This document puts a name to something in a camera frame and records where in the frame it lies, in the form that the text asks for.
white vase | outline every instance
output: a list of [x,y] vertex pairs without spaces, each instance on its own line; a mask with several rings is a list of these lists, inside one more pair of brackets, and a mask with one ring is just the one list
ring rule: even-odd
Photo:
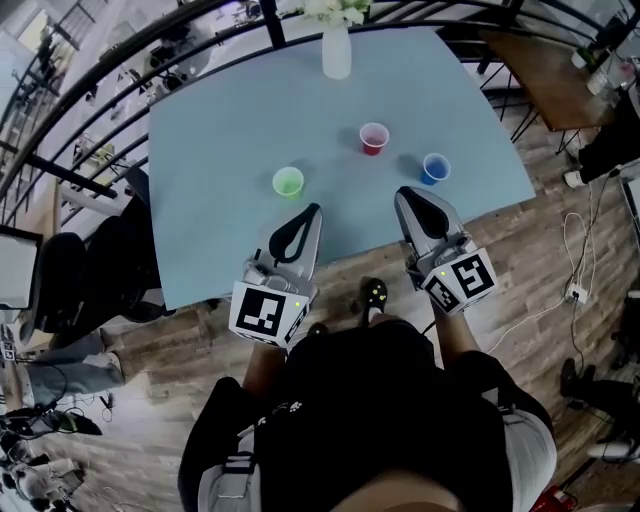
[[322,34],[322,71],[334,80],[351,74],[351,39],[346,26],[330,27]]

green cup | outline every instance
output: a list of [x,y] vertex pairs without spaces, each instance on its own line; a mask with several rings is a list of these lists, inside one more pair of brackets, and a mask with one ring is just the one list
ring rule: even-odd
[[298,199],[303,185],[304,175],[295,167],[283,167],[273,175],[273,190],[287,199]]

red cup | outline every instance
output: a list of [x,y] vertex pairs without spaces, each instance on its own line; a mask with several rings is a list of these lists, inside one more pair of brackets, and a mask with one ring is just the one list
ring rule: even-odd
[[389,142],[389,130],[380,123],[367,123],[360,128],[362,150],[367,155],[377,155]]

hair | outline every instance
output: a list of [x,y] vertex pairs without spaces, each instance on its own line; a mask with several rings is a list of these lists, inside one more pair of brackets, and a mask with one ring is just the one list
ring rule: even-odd
[[29,500],[29,503],[31,503],[31,506],[34,508],[34,510],[37,510],[38,512],[45,512],[46,510],[49,510],[49,500],[46,498],[33,498],[32,500]]
[[9,488],[9,489],[15,489],[16,488],[16,482],[13,479],[13,477],[9,474],[9,473],[3,473],[2,474],[2,483],[4,484],[5,487]]

white cable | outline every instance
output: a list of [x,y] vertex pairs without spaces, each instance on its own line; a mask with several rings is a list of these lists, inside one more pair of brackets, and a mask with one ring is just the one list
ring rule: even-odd
[[540,313],[536,313],[535,315],[531,315],[528,316],[527,318],[525,318],[524,320],[520,320],[516,325],[509,327],[506,331],[504,331],[504,333],[502,334],[502,336],[500,336],[500,339],[498,340],[498,342],[491,347],[489,350],[487,350],[487,354],[491,354],[491,352],[493,352],[496,348],[498,348],[498,345],[500,345],[500,343],[502,343],[502,340],[506,337],[507,334],[509,334],[511,331],[513,331],[514,329],[520,327],[523,323],[529,321],[529,320],[534,320],[538,317],[541,317],[542,315],[544,315],[545,313],[547,313],[548,311],[551,311],[552,309],[557,308],[560,304],[562,304],[564,302],[564,297],[562,297],[557,303],[555,303],[553,306],[548,307],[547,309],[543,309],[542,311],[540,311]]
[[[582,229],[584,231],[584,236],[585,238],[587,236],[589,236],[589,238],[591,239],[591,254],[593,256],[593,268],[591,269],[591,282],[589,283],[589,291],[587,292],[587,298],[589,296],[591,296],[591,290],[593,288],[593,282],[596,276],[596,248],[594,245],[594,241],[593,241],[593,201],[592,201],[592,189],[591,189],[591,183],[589,183],[589,226],[590,229],[588,230],[585,223],[584,223],[584,219],[582,218],[582,216],[580,216],[580,214],[575,213],[575,212],[569,212],[567,213],[567,215],[564,218],[564,221],[562,223],[562,238],[564,240],[564,248],[567,251],[567,256],[569,256],[569,262],[571,263],[571,282],[569,284],[577,284],[578,286],[580,286],[580,288],[582,288],[582,276],[584,275],[584,270],[586,267],[586,258],[584,257],[586,255],[587,252],[587,244],[588,244],[588,240],[584,240],[583,241],[583,250],[584,252],[582,253],[582,256],[580,257],[580,262],[578,263],[579,267],[576,269],[575,264],[573,262],[573,258],[571,257],[571,251],[569,250],[569,244],[567,244],[567,219],[571,216],[576,216],[578,217],[578,219],[580,220],[580,223],[582,224]],[[525,322],[528,322],[529,320],[535,320],[536,318],[541,317],[542,315],[544,315],[545,313],[548,313],[549,311],[551,311],[552,309],[557,308],[558,306],[560,306],[565,300],[565,297],[560,297],[560,300],[558,302],[556,302],[553,306],[549,306],[548,308],[543,309],[542,311],[540,311],[539,313],[536,313],[535,315],[530,315],[528,317],[526,317],[524,320],[521,320],[520,322],[518,322],[517,324],[513,325],[512,327],[509,327],[509,329],[507,329],[502,336],[500,336],[500,339],[498,339],[498,342],[491,347],[488,351],[487,354],[490,354],[491,352],[493,352],[496,348],[498,348],[498,346],[500,345],[500,343],[502,343],[502,340],[505,339],[505,337],[507,336],[507,334],[509,334],[511,331],[513,331],[514,329],[517,329],[518,327],[520,327],[522,324],[524,324]]]

